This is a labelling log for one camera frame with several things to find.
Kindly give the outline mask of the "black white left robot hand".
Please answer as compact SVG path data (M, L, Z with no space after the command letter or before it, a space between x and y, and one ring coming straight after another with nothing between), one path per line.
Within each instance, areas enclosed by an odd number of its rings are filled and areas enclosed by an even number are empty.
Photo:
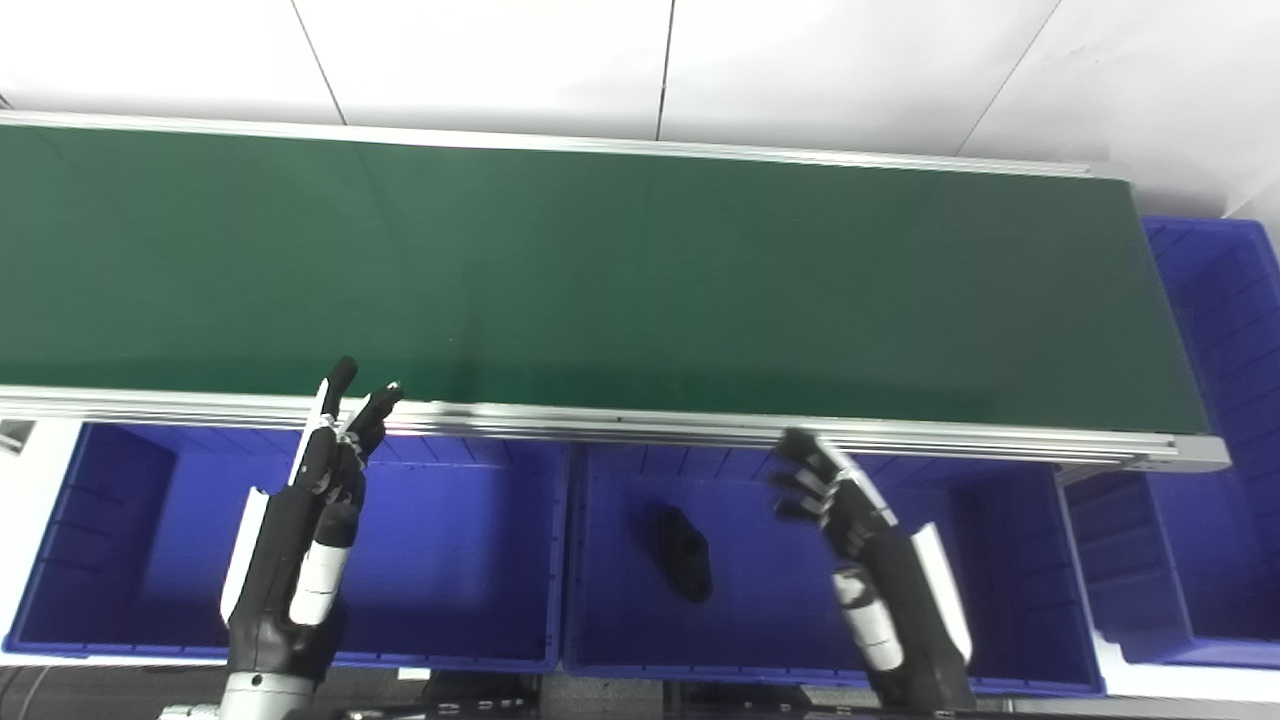
M259 524L251 544L236 546L242 573L224 584L230 674L317 685L337 656L346 630L338 594L364 511L365 471L404 396L392 382L344 415L340 402L357 373L349 356L335 363L310 405L287 483L271 495L250 492L244 510Z

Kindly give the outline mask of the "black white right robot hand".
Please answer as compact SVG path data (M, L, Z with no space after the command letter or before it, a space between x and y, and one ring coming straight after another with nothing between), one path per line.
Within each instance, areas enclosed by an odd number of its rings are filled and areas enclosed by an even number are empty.
M788 464L771 477L783 492L774 514L813 524L840 561L835 598L879 703L977 708L972 635L936 524L902 528L865 470L817 433L788 428L774 451Z

